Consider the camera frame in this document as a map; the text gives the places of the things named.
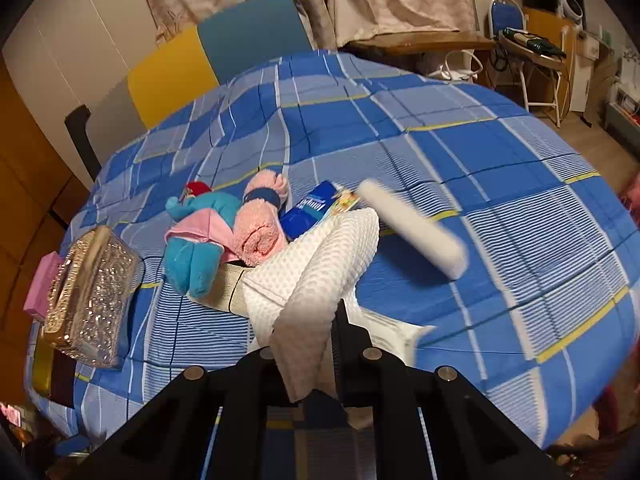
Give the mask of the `blue plush toy pink dress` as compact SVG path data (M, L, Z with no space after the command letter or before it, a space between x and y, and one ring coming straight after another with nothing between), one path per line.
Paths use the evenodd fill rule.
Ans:
M240 207L225 192L168 198L165 210L174 224L165 233L165 273L177 294L206 296L221 263L240 260L232 231Z

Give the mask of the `blue plaid tablecloth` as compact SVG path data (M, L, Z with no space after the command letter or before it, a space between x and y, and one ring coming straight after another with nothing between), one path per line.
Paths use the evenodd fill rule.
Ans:
M594 168L551 128L476 84L445 84L344 53L278 58L201 96L126 144L96 178L66 240L112 228L142 255L121 370L78 367L64 432L110 436L187 365L247 350L250 324L180 298L164 278L168 197L189 180L240 194L283 171L298 202L331 181L379 180L468 246L446 278L384 230L360 304L434 327L424 370L461 370L518 428L550 445L610 380L639 331L639 231Z

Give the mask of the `wooden side table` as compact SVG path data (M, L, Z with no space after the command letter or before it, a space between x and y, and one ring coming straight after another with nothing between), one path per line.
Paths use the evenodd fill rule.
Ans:
M479 32L398 32L351 41L341 50L357 58L413 72L424 54L455 50L490 52L495 44Z

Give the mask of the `white booklet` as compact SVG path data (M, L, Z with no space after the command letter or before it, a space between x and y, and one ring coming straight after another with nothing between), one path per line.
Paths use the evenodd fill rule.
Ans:
M349 323L368 331L372 344L397 356L408 366L416 366L416 348L434 325L416 325L360 307L355 295L344 299Z

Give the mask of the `pink gold-crest box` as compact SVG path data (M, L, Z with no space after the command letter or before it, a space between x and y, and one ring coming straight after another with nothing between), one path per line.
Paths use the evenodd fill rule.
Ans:
M49 252L43 256L29 285L23 310L40 323L46 318L51 284L58 274L62 261L62 257L57 252Z

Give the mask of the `white rolled towel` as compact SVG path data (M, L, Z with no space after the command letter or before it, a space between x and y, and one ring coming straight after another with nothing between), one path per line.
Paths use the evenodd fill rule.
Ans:
M374 179L363 180L357 194L386 226L400 235L450 281L461 278L469 255L460 237L427 218Z

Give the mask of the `pink rolled towel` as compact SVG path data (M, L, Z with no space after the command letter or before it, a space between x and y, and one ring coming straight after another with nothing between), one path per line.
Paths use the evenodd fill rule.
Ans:
M247 266L258 266L288 244L280 222L287 199L283 174L263 169L248 181L233 226L234 252Z

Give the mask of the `white waffle cloth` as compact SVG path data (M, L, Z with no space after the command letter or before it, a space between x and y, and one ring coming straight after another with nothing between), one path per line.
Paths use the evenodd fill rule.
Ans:
M329 366L338 303L355 290L376 248L378 215L351 210L317 223L243 275L256 344L271 350L292 402L308 396Z

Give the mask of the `gold metal tin box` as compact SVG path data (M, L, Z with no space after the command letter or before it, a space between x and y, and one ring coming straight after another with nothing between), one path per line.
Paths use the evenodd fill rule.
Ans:
M32 388L44 398L74 407L76 361L38 336L32 357Z

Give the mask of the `red plush doll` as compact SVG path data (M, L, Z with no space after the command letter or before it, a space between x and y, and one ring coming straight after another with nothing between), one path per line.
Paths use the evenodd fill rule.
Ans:
M184 197L198 197L209 193L212 189L202 181L191 181L186 184L183 190Z

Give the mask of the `grey yellow blue chair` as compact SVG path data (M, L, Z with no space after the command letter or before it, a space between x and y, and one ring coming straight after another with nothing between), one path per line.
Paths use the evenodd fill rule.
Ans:
M64 124L88 174L140 134L234 76L278 56L312 49L297 0L247 0L162 44L93 106Z

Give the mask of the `blue tissue packet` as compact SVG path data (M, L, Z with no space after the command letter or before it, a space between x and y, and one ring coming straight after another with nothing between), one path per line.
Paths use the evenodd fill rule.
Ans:
M354 209L359 196L344 185L325 180L282 214L280 223L288 240L296 240L326 218Z

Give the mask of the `round tray with bottles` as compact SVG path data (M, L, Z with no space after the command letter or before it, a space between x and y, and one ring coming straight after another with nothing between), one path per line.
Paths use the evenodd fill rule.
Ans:
M506 27L498 32L498 44L510 55L550 70L562 70L566 53L546 38Z

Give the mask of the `blue white folding chair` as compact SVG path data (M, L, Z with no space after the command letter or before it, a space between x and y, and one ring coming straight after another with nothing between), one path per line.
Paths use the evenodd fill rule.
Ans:
M562 122L560 87L568 81L566 53L548 39L525 29L526 17L515 0L491 0L488 10L490 38L506 58L506 67L518 79L514 81L522 90L523 104L529 112L532 107L552 110L552 120L559 127ZM539 72L551 82L551 99L531 101L528 83L533 73Z

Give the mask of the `brown wooden cabinet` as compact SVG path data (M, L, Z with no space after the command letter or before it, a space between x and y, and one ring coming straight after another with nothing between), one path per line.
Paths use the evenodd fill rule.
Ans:
M88 198L1 67L1 401L23 404L32 317L23 311L42 256L60 248Z

